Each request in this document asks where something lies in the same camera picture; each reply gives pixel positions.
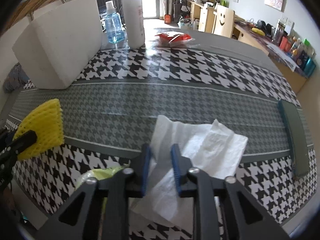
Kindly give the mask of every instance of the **green bottle cap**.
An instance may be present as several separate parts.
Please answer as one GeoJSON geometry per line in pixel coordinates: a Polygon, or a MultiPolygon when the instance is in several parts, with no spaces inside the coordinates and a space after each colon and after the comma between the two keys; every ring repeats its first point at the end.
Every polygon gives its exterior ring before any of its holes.
{"type": "Polygon", "coordinates": [[[310,42],[305,38],[303,40],[303,44],[306,45],[306,46],[309,46],[310,45],[310,42]]]}

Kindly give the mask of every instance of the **black and white houndstooth pattern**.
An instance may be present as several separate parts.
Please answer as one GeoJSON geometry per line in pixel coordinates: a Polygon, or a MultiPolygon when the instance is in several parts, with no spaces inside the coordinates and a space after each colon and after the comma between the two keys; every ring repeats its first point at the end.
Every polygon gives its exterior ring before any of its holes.
{"type": "MultiPolygon", "coordinates": [[[[10,130],[18,127],[10,120],[7,120],[6,126],[10,130]]],[[[54,213],[72,194],[76,179],[81,174],[94,168],[114,167],[128,162],[129,160],[124,158],[64,144],[38,157],[17,162],[13,173],[31,198],[46,212],[54,213]]],[[[293,181],[289,156],[261,162],[241,163],[236,171],[236,177],[275,220],[282,223],[294,215],[316,190],[316,158],[313,149],[309,150],[309,165],[309,174],[298,181],[293,181]]],[[[166,228],[153,224],[145,230],[154,230],[152,228],[158,227],[162,230],[166,228]]],[[[175,234],[182,232],[178,228],[166,228],[165,231],[175,232],[175,234]]],[[[143,234],[137,231],[132,237],[143,237],[143,234]]]]}
{"type": "MultiPolygon", "coordinates": [[[[99,51],[76,82],[101,79],[160,79],[214,84],[300,105],[284,77],[238,59],[197,49],[99,51]]],[[[24,88],[33,87],[29,81],[24,88]]]]}

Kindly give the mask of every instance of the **wooden chair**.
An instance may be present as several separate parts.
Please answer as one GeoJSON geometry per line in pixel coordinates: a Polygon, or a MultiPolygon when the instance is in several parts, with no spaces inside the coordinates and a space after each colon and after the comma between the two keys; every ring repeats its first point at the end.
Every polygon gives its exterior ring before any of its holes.
{"type": "Polygon", "coordinates": [[[216,20],[212,33],[231,38],[235,20],[235,11],[220,4],[217,4],[215,9],[217,12],[214,12],[216,15],[216,20]]]}

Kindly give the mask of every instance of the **blue liquid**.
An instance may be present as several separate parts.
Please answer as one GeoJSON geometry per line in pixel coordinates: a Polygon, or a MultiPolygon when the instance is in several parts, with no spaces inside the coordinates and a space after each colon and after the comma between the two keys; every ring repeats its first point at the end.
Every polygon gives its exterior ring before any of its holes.
{"type": "Polygon", "coordinates": [[[105,17],[106,32],[110,43],[117,43],[124,40],[122,23],[118,13],[112,13],[105,17]]]}
{"type": "Polygon", "coordinates": [[[108,35],[108,41],[113,44],[124,40],[124,32],[123,31],[110,32],[110,33],[107,32],[107,35],[108,35]]]}

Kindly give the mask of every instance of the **white cloth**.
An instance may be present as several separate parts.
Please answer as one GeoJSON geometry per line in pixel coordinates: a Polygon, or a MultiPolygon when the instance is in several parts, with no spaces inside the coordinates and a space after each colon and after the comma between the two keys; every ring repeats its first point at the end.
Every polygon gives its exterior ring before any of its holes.
{"type": "Polygon", "coordinates": [[[235,134],[223,124],[184,124],[158,116],[151,140],[154,162],[149,171],[147,193],[133,201],[131,209],[165,226],[179,226],[192,232],[193,199],[179,198],[170,157],[172,144],[178,143],[182,156],[210,176],[233,176],[248,138],[235,134]]]}

